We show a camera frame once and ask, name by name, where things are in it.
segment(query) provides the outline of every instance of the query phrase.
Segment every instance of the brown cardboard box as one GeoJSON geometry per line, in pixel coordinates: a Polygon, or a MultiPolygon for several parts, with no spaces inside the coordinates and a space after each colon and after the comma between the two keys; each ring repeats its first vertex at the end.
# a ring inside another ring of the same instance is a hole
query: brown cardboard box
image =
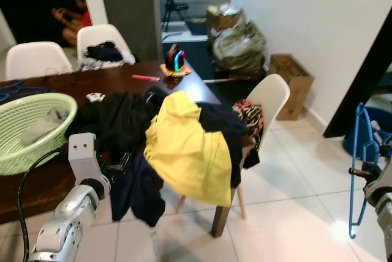
{"type": "Polygon", "coordinates": [[[314,77],[290,54],[273,54],[267,75],[277,73],[288,84],[290,97],[277,120],[297,120],[309,93],[314,77]]]}
{"type": "Polygon", "coordinates": [[[239,10],[236,14],[222,15],[219,13],[219,7],[209,6],[206,11],[207,36],[210,45],[215,42],[221,31],[237,24],[242,14],[242,11],[239,10]]]}

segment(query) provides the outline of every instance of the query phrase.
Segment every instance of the pink marker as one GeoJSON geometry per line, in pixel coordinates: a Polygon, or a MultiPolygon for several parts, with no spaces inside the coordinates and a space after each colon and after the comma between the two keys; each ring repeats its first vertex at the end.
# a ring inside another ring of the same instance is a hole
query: pink marker
{"type": "Polygon", "coordinates": [[[135,80],[155,81],[156,83],[160,80],[160,77],[147,77],[145,75],[132,75],[132,78],[135,80]]]}

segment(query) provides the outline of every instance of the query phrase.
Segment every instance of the white chair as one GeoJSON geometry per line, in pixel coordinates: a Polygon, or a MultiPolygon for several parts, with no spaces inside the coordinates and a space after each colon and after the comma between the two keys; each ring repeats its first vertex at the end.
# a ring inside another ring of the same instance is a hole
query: white chair
{"type": "Polygon", "coordinates": [[[92,25],[81,28],[78,31],[78,60],[83,57],[83,50],[85,50],[88,46],[96,46],[100,43],[106,42],[107,40],[114,42],[116,44],[116,47],[118,47],[120,50],[130,52],[124,38],[113,25],[92,25]]]}
{"type": "Polygon", "coordinates": [[[21,43],[7,53],[6,80],[72,72],[62,48],[53,42],[21,43]]]}
{"type": "MultiPolygon", "coordinates": [[[[263,108],[264,128],[263,136],[258,146],[260,151],[265,139],[269,134],[272,123],[277,114],[280,112],[284,104],[286,104],[288,97],[290,97],[290,89],[284,79],[278,74],[271,74],[264,78],[252,92],[248,95],[246,100],[253,104],[260,104],[263,108]]],[[[239,205],[241,207],[241,216],[246,218],[245,202],[242,194],[241,185],[237,187],[237,195],[239,205]]],[[[186,197],[182,196],[177,207],[177,213],[180,213],[186,197]]]]}

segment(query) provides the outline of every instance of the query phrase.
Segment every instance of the wooden table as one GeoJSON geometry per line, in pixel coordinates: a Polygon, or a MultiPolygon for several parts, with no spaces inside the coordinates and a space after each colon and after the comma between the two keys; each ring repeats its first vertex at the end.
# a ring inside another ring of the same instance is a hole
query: wooden table
{"type": "MultiPolygon", "coordinates": [[[[192,69],[192,73],[173,80],[165,78],[160,71],[160,61],[142,62],[135,65],[101,69],[87,72],[75,72],[49,77],[24,80],[23,86],[44,86],[56,92],[68,94],[75,98],[78,106],[85,102],[85,95],[100,92],[110,95],[116,92],[144,94],[151,86],[158,86],[168,93],[183,90],[193,101],[220,103],[217,97],[204,84],[192,69]],[[148,75],[161,77],[160,82],[133,80],[131,75],[148,75]]],[[[0,82],[0,87],[9,85],[0,82]]],[[[245,150],[253,145],[249,137],[243,137],[245,150]]],[[[0,224],[17,220],[16,195],[22,174],[0,176],[0,224]]],[[[53,210],[75,185],[75,176],[67,159],[55,159],[36,168],[24,185],[23,207],[25,216],[32,216],[53,210]]],[[[217,207],[211,234],[219,237],[227,220],[230,208],[217,207]]]]}

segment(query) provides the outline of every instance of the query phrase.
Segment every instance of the yellow shirt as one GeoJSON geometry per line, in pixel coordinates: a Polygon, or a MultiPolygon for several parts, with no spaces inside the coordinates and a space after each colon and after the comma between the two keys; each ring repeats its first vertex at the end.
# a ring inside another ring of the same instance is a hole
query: yellow shirt
{"type": "Polygon", "coordinates": [[[230,206],[232,163],[222,132],[205,132],[201,108],[184,91],[165,98],[146,131],[145,157],[178,193],[230,206]]]}

